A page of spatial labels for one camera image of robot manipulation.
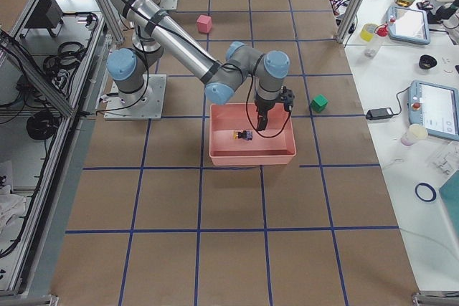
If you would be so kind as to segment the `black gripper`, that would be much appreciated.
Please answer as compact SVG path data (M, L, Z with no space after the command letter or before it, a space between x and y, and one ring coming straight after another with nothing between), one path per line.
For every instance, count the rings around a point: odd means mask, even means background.
M257 130L266 130L268 124L268 112L278 102L280 90L266 91L257 89L255 91L255 106L257 108Z

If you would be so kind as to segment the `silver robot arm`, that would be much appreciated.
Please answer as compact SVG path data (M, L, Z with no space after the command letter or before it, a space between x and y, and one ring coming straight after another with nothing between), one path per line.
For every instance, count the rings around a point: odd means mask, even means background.
M164 48L204 85L207 99L214 104L227 103L248 78L255 86L257 122L253 128L262 132L268 125L268 113L275 104L283 104L290 113L294 94L284 86L290 59L282 51L266 54L241 42L233 42L226 61L213 58L205 49L158 5L158 0L110 0L118 13L136 25L133 43L143 51L149 43Z

